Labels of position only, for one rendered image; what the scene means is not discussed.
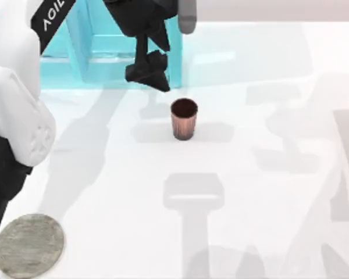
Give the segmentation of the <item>copper brown cup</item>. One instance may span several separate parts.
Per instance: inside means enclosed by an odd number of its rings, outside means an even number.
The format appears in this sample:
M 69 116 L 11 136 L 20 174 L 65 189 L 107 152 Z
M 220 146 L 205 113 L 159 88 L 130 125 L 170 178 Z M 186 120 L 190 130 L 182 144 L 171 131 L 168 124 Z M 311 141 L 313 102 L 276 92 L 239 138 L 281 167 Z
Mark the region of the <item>copper brown cup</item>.
M 170 106 L 173 136 L 180 141 L 190 140 L 195 131 L 198 105 L 188 98 L 179 98 Z

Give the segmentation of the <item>light blue rack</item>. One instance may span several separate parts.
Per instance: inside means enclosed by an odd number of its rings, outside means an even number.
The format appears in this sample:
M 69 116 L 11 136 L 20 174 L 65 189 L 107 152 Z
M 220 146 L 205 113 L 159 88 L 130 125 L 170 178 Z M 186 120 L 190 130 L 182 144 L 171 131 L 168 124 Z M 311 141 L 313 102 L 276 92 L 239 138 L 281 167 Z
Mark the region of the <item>light blue rack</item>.
M 76 0 L 42 55 L 41 85 L 138 88 L 124 78 L 135 50 L 135 39 L 123 35 L 102 0 Z

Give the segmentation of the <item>grey round coaster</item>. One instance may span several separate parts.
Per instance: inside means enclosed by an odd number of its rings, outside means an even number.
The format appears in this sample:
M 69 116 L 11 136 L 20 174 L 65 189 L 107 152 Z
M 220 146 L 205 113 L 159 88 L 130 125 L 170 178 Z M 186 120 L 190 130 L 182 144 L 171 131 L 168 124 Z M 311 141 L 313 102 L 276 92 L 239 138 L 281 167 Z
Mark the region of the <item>grey round coaster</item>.
M 0 271 L 11 279 L 35 279 L 60 259 L 65 233 L 54 218 L 25 214 L 0 232 Z

